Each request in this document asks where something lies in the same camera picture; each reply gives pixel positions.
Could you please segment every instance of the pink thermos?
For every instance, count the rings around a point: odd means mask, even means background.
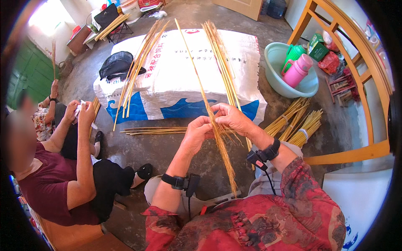
[[[287,70],[286,73],[283,73],[283,70],[286,69],[287,64],[291,64],[292,66],[289,68],[289,70]],[[308,70],[312,66],[313,60],[311,60],[307,54],[302,54],[296,61],[289,59],[282,70],[282,80],[290,87],[295,88],[300,81],[302,81],[304,77],[308,75]]]

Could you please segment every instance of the wooden door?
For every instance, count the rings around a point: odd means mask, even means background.
[[[7,104],[16,108],[16,97],[22,88],[30,93],[32,99],[43,101],[50,94],[53,82],[51,59],[40,51],[29,39],[25,39],[16,53],[7,90]]]
[[[257,21],[263,0],[212,0],[212,3],[234,10]]]

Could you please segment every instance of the white bucket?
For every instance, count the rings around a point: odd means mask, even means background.
[[[138,0],[127,0],[120,4],[120,7],[124,14],[131,14],[127,18],[127,21],[133,21],[142,15],[142,12],[139,10]]]

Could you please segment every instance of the concrete floor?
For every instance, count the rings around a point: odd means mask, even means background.
[[[261,16],[258,22],[236,13],[232,10],[212,4],[203,0],[173,0],[164,11],[168,13],[165,18],[180,21],[182,29],[201,28],[201,23],[210,19],[218,29],[237,31],[256,35],[263,52],[266,45],[271,42],[286,43],[292,33],[292,29],[285,20],[276,20],[269,16]],[[155,22],[154,18],[143,17],[138,22],[130,25],[134,34],[129,37],[146,34]],[[166,30],[176,29],[174,21]],[[113,44],[99,41],[92,50],[77,56],[73,62],[74,68],[71,74],[61,81],[60,100],[67,104],[72,99],[93,100],[93,82],[98,77],[98,71],[104,60],[110,55]],[[292,100],[277,94],[268,84],[265,77],[264,57],[260,58],[259,89],[268,106],[265,112],[265,120],[260,127],[265,128],[278,116],[280,116]],[[341,108],[333,105],[329,90],[320,75],[320,87],[318,93],[312,98],[309,110],[323,108],[322,126],[309,139],[304,146],[305,156],[315,156],[335,153],[352,149],[352,135],[359,134],[358,125],[350,123],[356,117],[354,107]],[[139,135],[128,137],[119,134],[123,128],[141,126],[186,126],[191,119],[164,119],[129,121],[116,126],[116,132],[112,132],[113,124],[105,109],[100,109],[95,123],[105,133],[103,156],[118,163],[121,167],[127,165],[133,169],[145,163],[154,165],[154,174],[162,174],[167,169],[183,135]],[[254,179],[251,166],[246,162],[247,149],[241,145],[227,142],[227,149],[231,163],[236,172],[236,182],[242,191],[242,196],[248,192],[248,188]],[[313,174],[319,184],[322,185],[324,174],[340,169],[341,165],[313,166]],[[197,196],[202,199],[210,199],[230,192],[229,180],[223,167],[221,157],[217,151],[214,140],[207,140],[200,152],[193,158],[189,172],[202,176],[197,191]],[[127,210],[114,207],[110,219],[104,224],[107,231],[134,250],[143,250],[145,243],[145,217],[140,215],[147,207],[144,198],[144,185],[131,192],[130,196],[117,196],[116,200],[125,204]]]

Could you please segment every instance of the green box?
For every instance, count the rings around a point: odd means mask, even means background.
[[[315,33],[311,41],[307,44],[307,53],[310,57],[320,61],[329,50],[324,45],[324,39],[318,33]]]

